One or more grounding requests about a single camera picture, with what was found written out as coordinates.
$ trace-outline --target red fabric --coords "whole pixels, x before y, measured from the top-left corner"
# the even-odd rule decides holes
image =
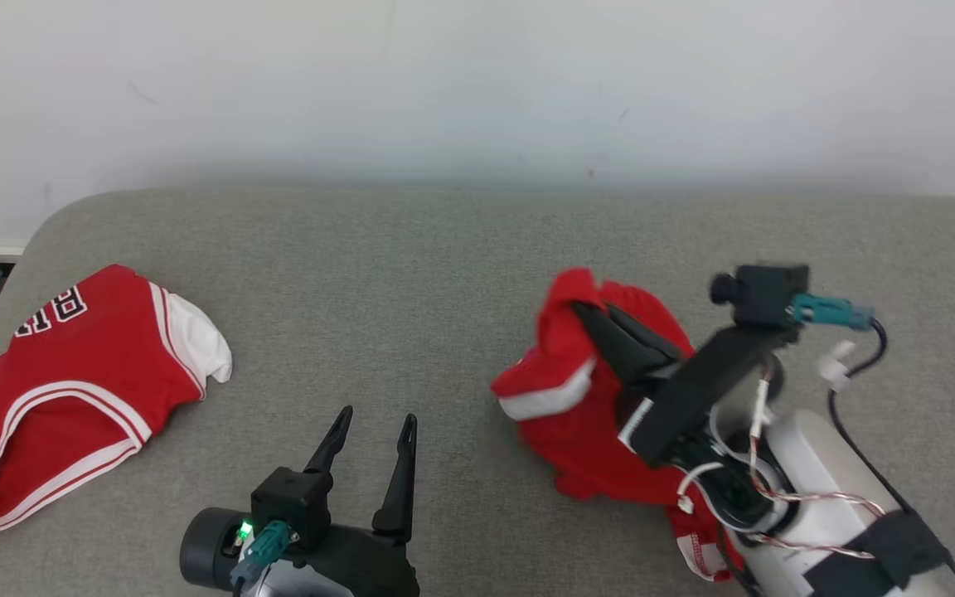
[[[15,333],[0,356],[0,518],[100,449],[130,441],[136,445],[116,460],[129,456],[162,429],[176,405],[201,397],[201,386],[163,343],[154,303],[155,296],[163,301],[158,291],[131,269],[111,265],[47,303]],[[101,393],[70,393],[68,386],[80,383],[117,396],[125,408],[101,400]],[[23,412],[61,392],[69,395]],[[10,427],[15,427],[12,434]]]
[[[556,388],[583,363],[596,358],[591,387],[575,407],[557,415],[519,420],[526,442],[556,471],[555,488],[576,499],[606,498],[663,506],[676,536],[694,536],[704,544],[715,543],[719,522],[705,505],[697,485],[687,495],[695,505],[693,514],[676,507],[676,488],[685,473],[678,468],[649,468],[618,441],[615,403],[621,383],[606,362],[598,358],[584,326],[573,314],[571,303],[605,303],[621,308],[659,336],[673,343],[683,355],[694,354],[687,336],[658,298],[640,288],[614,282],[596,287],[587,269],[567,269],[550,287],[537,321],[537,347],[493,383],[500,398]],[[727,571],[716,575],[727,580]]]

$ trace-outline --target gray table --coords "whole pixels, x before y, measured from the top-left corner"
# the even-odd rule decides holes
[[[705,299],[710,276],[759,258],[806,260],[815,291],[878,307],[891,351],[842,416],[955,552],[955,200],[130,192],[35,235],[0,298],[0,351],[51,296],[120,262],[204,309],[235,377],[0,533],[0,595],[207,594],[177,570],[192,515],[244,509],[345,404],[331,507],[347,524],[369,524],[403,415],[419,417],[410,554],[425,595],[739,594],[687,571],[658,509],[558,495],[487,387],[530,345],[558,269],[647,287],[698,343],[729,321]],[[814,329],[785,352],[782,405],[822,412],[812,363],[844,335]]]

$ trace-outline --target red and white clothing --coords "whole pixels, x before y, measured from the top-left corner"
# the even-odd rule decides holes
[[[0,530],[116,468],[230,372],[212,321],[131,269],[57,295],[0,356]]]
[[[598,287],[587,269],[567,269],[547,292],[537,319],[537,345],[492,383],[492,392],[526,442],[554,466],[558,491],[576,499],[604,495],[665,507],[687,566],[705,580],[728,580],[716,547],[720,523],[698,485],[686,490],[694,512],[683,512],[677,488],[685,473],[673,466],[649,468],[618,441],[615,406],[621,383],[596,354],[573,302],[603,310],[613,303],[686,357],[694,354],[658,298],[610,280]]]

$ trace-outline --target black device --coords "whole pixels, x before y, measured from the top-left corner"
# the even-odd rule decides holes
[[[417,597],[406,556],[417,419],[406,416],[393,478],[369,530],[333,524],[327,503],[330,468],[351,420],[348,405],[303,471],[280,466],[250,494],[250,512],[208,507],[198,513],[179,548],[183,579],[254,597]],[[279,529],[287,530],[275,545],[272,539],[280,537],[269,536]]]

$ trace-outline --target black cylinder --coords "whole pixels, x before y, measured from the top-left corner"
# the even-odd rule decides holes
[[[223,507],[206,507],[198,512],[179,546],[179,571],[190,585],[232,590],[230,571],[238,563],[238,549],[232,548],[238,529],[249,514]]]

